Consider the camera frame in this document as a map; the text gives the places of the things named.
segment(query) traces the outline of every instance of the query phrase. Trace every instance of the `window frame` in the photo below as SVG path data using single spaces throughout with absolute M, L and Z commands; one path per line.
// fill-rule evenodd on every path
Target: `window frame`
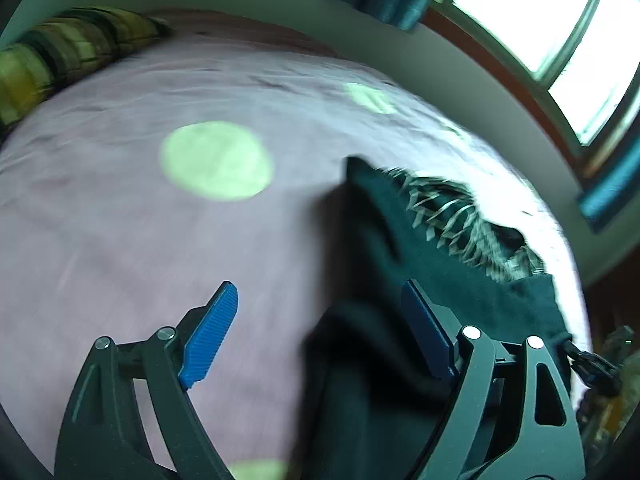
M 611 117 L 588 145 L 580 143 L 549 89 L 574 55 L 600 0 L 587 0 L 564 44 L 535 72 L 453 1 L 433 0 L 423 23 L 454 43 L 511 91 L 546 131 L 580 181 L 597 176 L 616 153 L 640 110 L 640 64 Z

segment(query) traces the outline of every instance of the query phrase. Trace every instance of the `pink bedsheet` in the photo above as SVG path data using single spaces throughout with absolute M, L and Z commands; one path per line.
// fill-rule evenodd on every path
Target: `pink bedsheet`
M 347 155 L 468 183 L 484 215 L 519 229 L 545 260 L 588 348 L 558 223 L 484 141 L 301 34 L 214 12 L 163 15 L 175 37 L 43 104 L 0 153 L 0 400 L 48 467 L 93 341 L 147 338 L 223 280 L 238 286 L 238 316 L 191 399 L 227 463 L 286 459 L 300 343 L 326 306 L 319 217 L 332 211 L 318 204 Z M 385 113 L 354 100 L 352 83 L 382 92 Z M 176 128 L 221 120 L 250 129 L 273 160 L 271 185 L 248 200 L 195 196 L 159 165 Z M 148 398 L 141 411 L 156 458 L 170 464 Z

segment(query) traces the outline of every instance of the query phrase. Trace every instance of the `dark green towel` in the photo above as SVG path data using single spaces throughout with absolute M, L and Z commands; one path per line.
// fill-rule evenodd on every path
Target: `dark green towel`
M 449 396 L 398 311 L 406 280 L 494 339 L 521 343 L 536 334 L 556 348 L 569 335 L 551 276 L 497 283 L 448 256 L 426 241 L 424 226 L 412 227 L 388 176 L 359 158 L 348 159 L 345 187 L 351 285 L 305 347 L 302 478 L 404 480 Z M 553 355 L 569 384 L 566 358 Z

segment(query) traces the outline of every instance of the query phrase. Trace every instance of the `pillow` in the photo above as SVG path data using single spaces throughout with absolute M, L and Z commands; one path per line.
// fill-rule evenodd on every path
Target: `pillow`
M 159 20 L 112 7 L 75 7 L 0 50 L 0 142 L 38 104 L 167 36 Z

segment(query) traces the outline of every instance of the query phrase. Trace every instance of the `blue finger pad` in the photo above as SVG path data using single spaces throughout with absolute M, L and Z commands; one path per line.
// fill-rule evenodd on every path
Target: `blue finger pad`
M 213 297 L 209 310 L 184 346 L 182 368 L 178 374 L 186 389 L 207 375 L 231 322 L 238 311 L 238 290 L 226 282 Z

